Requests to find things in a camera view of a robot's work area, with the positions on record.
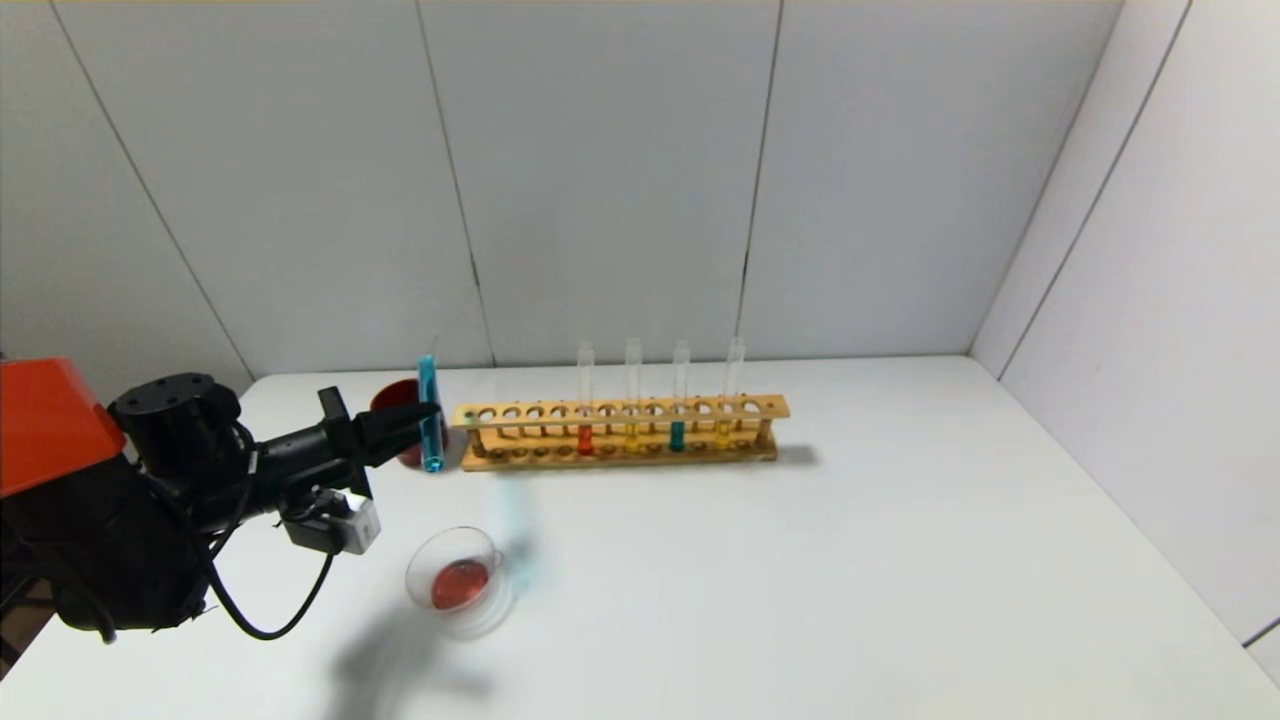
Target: red cup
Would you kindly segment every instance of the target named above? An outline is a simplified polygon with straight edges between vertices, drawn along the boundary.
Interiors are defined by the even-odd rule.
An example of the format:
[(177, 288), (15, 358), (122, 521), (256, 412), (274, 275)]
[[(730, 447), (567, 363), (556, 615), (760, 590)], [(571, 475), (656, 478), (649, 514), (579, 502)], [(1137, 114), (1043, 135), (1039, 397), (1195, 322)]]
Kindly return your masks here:
[[(417, 405), (417, 379), (394, 382), (378, 391), (374, 401), (369, 404), (370, 410), (383, 410), (384, 407), (398, 407), (401, 405)], [(422, 468), (422, 443), (416, 442), (404, 452), (396, 456), (401, 465), (406, 468)]]

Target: red liquid in bowl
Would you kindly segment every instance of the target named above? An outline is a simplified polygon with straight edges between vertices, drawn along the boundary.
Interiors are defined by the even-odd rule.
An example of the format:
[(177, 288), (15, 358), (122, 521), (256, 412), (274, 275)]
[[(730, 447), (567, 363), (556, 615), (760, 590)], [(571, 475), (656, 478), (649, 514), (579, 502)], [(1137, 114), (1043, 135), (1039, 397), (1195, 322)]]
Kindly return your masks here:
[(475, 560), (449, 562), (431, 583), (431, 605), (453, 610), (475, 600), (489, 584), (489, 569)]

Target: wooden test tube rack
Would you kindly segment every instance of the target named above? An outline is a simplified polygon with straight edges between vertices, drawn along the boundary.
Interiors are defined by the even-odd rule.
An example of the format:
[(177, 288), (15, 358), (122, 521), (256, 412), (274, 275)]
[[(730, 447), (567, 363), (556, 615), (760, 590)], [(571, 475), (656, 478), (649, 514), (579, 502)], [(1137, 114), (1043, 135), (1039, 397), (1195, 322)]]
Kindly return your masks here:
[[(773, 420), (790, 418), (781, 395), (733, 398), (690, 397), (682, 413), (676, 400), (650, 397), (639, 415), (627, 415), (623, 400), (600, 400), (584, 418), (576, 402), (472, 402), (453, 411), (453, 427), (467, 432), (462, 469), (545, 470), (623, 465), (691, 465), (777, 460)], [(685, 450), (671, 450), (671, 424), (685, 423)], [(628, 452), (628, 424), (639, 430), (639, 450)], [(717, 425), (728, 423), (728, 436)], [(579, 452), (579, 425), (593, 428), (593, 452)]]

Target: white table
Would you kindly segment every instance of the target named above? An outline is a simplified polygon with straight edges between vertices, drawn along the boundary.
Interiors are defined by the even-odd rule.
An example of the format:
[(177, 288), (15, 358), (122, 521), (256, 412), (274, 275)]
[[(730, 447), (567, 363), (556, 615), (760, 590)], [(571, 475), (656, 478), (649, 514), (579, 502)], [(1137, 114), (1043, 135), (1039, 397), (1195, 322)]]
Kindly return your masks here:
[[(621, 389), (598, 369), (596, 396)], [(278, 375), (260, 438), (355, 413), (408, 373)], [(719, 368), (695, 366), (714, 392)], [(646, 389), (668, 386), (664, 368)], [(456, 370), (445, 402), (571, 395), (575, 370)], [(383, 534), (342, 556), (287, 638), (223, 611), (156, 634), (49, 628), (4, 717), (1280, 717), (1280, 691), (1138, 529), (977, 364), (754, 363), (786, 393), (777, 464), (497, 475), (372, 473)], [(467, 644), (406, 610), (451, 525), (531, 550), (529, 588)], [(278, 626), (321, 557), (259, 518), (219, 559)]]

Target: teal liquid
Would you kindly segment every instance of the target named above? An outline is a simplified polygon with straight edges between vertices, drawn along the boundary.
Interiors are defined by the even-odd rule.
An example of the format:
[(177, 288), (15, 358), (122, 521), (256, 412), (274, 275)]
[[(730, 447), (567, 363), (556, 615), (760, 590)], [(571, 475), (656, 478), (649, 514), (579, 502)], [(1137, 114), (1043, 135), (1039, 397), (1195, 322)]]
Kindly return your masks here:
[(672, 423), (671, 424), (671, 451), (684, 452), (685, 451), (685, 423)]

